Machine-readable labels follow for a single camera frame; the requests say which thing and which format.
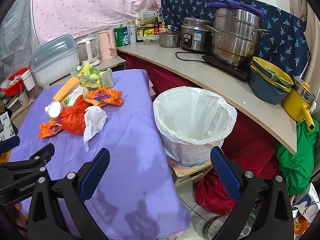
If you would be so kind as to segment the large steel steamer pot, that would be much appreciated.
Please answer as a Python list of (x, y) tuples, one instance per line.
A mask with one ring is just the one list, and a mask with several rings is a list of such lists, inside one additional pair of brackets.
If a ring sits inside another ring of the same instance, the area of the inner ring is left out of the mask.
[(218, 8), (214, 14), (213, 55), (234, 67), (248, 63), (260, 40), (271, 32), (262, 27), (262, 19), (242, 9)]

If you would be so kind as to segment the steel rice cooker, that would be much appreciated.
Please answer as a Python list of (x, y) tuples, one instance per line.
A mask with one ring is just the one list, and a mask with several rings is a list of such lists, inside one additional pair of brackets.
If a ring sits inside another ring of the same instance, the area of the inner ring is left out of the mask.
[(212, 51), (213, 22), (194, 17), (185, 17), (181, 25), (181, 47), (183, 49), (210, 53)]

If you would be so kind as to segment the green white milk carton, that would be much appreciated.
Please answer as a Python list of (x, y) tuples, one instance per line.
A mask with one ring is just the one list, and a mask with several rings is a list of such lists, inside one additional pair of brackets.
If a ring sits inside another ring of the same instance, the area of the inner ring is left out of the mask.
[(85, 87), (77, 87), (71, 92), (71, 94), (66, 96), (66, 98), (62, 102), (51, 102), (47, 107), (45, 107), (45, 112), (48, 119), (58, 119), (64, 109), (75, 104), (75, 101), (78, 97), (82, 95), (84, 99), (87, 98), (88, 92), (89, 90)]

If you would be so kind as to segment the clear food container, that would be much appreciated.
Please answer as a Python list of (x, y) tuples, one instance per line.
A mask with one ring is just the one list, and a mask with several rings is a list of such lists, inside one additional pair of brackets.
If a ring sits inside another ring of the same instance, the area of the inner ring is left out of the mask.
[(158, 35), (144, 36), (143, 43), (146, 45), (158, 44), (159, 43), (159, 36)]

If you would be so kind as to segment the white lined trash bin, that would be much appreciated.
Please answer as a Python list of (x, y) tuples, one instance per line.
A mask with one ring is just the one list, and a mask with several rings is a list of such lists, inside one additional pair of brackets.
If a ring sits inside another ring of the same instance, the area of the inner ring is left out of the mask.
[(235, 107), (223, 97), (187, 86), (159, 94), (153, 113), (165, 153), (185, 167), (204, 164), (211, 149), (223, 145), (237, 119)]

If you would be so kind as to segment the black induction cooker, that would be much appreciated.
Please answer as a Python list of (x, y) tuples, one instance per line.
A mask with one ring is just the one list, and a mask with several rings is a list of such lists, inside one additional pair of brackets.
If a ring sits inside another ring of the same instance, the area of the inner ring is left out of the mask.
[(202, 59), (205, 63), (222, 70), (223, 72), (239, 79), (242, 82), (246, 82), (249, 79), (249, 71), (247, 69), (238, 69), (233, 67), (230, 64), (216, 59), (213, 55), (202, 55)]

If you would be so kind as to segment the red orange plastic bag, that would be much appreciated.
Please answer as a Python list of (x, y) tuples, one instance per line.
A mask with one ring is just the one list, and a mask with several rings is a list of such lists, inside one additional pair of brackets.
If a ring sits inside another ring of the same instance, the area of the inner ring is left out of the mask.
[(86, 128), (84, 114), (89, 106), (83, 96), (79, 96), (72, 106), (65, 108), (60, 114), (62, 129), (74, 135), (83, 135)]

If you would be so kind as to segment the dark sauce bottle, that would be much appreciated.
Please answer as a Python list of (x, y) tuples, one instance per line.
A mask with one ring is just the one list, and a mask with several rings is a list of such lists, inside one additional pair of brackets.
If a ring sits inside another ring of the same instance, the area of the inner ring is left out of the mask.
[(137, 42), (143, 42), (143, 27), (139, 18), (136, 19), (136, 26), (136, 40)]

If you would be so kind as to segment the white plastic cup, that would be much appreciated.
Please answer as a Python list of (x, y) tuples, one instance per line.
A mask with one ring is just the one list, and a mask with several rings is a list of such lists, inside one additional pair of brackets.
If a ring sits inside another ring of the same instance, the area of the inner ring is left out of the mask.
[(30, 91), (35, 87), (35, 81), (33, 80), (33, 76), (29, 69), (21, 75), (21, 79), (23, 80), (27, 91)]

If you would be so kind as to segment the pink dotted sheet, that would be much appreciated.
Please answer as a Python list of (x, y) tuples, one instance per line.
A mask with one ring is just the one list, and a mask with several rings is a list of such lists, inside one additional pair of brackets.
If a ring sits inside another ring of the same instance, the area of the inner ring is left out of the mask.
[(161, 0), (32, 0), (35, 34), (43, 45), (129, 23), (140, 11), (157, 10)]

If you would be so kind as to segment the yellow green snack bag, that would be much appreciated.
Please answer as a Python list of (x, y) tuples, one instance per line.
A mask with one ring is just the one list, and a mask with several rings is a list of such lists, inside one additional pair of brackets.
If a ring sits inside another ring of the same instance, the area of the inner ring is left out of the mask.
[(114, 86), (111, 68), (100, 71), (86, 63), (77, 67), (76, 77), (80, 80), (80, 85), (87, 88), (112, 88)]

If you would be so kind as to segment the white paper towel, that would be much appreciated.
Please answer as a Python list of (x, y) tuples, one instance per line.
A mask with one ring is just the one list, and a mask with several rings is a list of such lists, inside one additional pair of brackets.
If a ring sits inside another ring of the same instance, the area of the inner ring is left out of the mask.
[(85, 130), (84, 130), (84, 146), (86, 152), (89, 151), (89, 141), (99, 133), (106, 122), (107, 114), (99, 106), (89, 106), (85, 110), (84, 121), (85, 121)]

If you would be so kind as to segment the small orange wrapper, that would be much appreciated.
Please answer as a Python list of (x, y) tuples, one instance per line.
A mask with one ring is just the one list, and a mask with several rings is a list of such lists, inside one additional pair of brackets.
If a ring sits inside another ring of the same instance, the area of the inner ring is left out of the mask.
[(48, 138), (60, 133), (63, 128), (54, 119), (50, 119), (47, 123), (40, 124), (39, 138)]

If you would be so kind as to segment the green plastic bag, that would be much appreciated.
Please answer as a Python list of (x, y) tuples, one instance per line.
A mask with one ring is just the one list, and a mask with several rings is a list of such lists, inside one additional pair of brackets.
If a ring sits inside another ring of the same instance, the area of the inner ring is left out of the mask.
[(279, 169), (285, 180), (287, 194), (294, 196), (308, 185), (314, 168), (314, 147), (319, 135), (319, 123), (314, 120), (315, 128), (310, 131), (306, 122), (297, 123), (297, 152), (292, 154), (281, 143), (277, 143), (276, 157)]

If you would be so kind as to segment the green tin can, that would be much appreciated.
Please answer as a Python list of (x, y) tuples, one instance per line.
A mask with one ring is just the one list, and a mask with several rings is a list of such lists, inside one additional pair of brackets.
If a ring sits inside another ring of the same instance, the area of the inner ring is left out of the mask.
[(113, 31), (117, 47), (123, 47), (130, 44), (127, 27), (115, 28)]

